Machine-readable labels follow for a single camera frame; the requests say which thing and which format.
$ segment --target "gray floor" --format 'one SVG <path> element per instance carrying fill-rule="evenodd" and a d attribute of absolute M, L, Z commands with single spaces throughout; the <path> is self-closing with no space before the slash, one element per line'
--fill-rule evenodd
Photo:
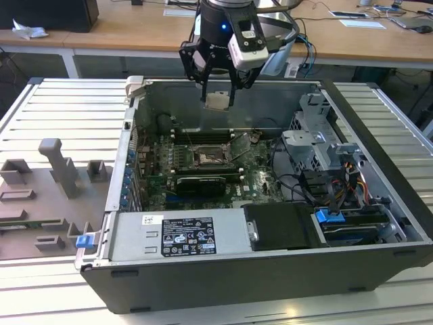
<path fill-rule="evenodd" d="M 67 78 L 66 69 L 59 56 L 17 53 L 13 56 L 13 60 L 28 77 Z M 3 115 L 11 106 L 26 84 L 26 79 L 14 64 L 12 62 L 5 63 L 0 67 L 0 115 Z M 79 56 L 78 64 L 85 78 L 126 78 L 132 74 L 144 74 L 147 77 L 183 76 L 181 61 L 178 59 L 127 58 L 129 68 L 127 73 L 122 72 L 120 60 L 114 57 Z M 311 71 L 311 77 L 349 82 L 354 70 L 355 68 L 347 66 L 315 66 Z M 398 69 L 396 76 L 388 77 L 382 84 L 382 89 L 403 112 L 408 112 L 418 96 L 427 87 L 429 78 L 429 72 Z M 417 105 L 411 118 L 417 118 L 419 112 L 427 108 L 432 102 L 433 88 Z"/>

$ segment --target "blue tab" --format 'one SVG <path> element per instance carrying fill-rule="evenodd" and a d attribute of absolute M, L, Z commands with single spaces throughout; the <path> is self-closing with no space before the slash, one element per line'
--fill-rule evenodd
<path fill-rule="evenodd" d="M 316 213 L 316 218 L 319 223 L 323 222 L 345 222 L 343 214 L 340 212 L 337 215 L 329 213 L 328 209 L 320 209 Z"/>
<path fill-rule="evenodd" d="M 95 239 L 95 235 L 80 235 L 77 237 L 75 242 L 76 248 L 93 248 L 93 241 Z"/>

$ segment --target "wooden desk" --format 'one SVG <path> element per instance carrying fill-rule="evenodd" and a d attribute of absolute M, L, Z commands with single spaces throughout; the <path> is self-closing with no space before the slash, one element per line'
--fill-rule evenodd
<path fill-rule="evenodd" d="M 334 10 L 362 10 L 356 7 L 359 0 L 323 2 Z M 392 1 L 375 3 L 390 5 Z M 59 54 L 65 61 L 69 76 L 79 77 L 74 63 L 77 55 L 178 58 L 177 50 L 193 25 L 193 18 L 163 16 L 164 6 L 159 3 L 131 6 L 129 1 L 98 0 L 98 6 L 99 18 L 89 33 L 49 31 L 47 38 L 26 41 L 9 30 L 0 30 L 0 46 L 5 51 Z M 304 1 L 292 11 L 292 15 L 333 18 L 323 4 L 313 7 L 313 3 Z M 403 7 L 416 11 L 429 5 L 404 3 Z M 421 35 L 404 30 L 386 19 L 376 21 L 386 29 L 345 27 L 338 20 L 305 20 L 307 35 L 317 48 L 316 63 L 433 69 L 433 34 Z M 305 55 L 305 46 L 295 44 L 290 60 L 300 61 Z"/>

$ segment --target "warning label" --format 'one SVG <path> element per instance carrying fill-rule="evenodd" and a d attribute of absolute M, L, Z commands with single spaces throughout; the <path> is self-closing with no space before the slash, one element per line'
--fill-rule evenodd
<path fill-rule="evenodd" d="M 212 218 L 164 219 L 161 246 L 164 257 L 216 254 Z"/>

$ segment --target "robotic arm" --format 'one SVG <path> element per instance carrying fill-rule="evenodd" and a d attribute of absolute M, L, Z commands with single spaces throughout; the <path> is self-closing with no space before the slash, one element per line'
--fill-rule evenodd
<path fill-rule="evenodd" d="M 251 88 L 269 54 L 292 41 L 265 37 L 257 14 L 286 13 L 300 2 L 302 0 L 293 6 L 271 8 L 256 8 L 252 0 L 199 2 L 196 17 L 201 14 L 200 38 L 194 42 L 192 30 L 189 40 L 182 43 L 179 54 L 187 78 L 202 86 L 203 102 L 206 101 L 210 74 L 229 74 L 229 106 L 234 103 L 237 89 Z"/>

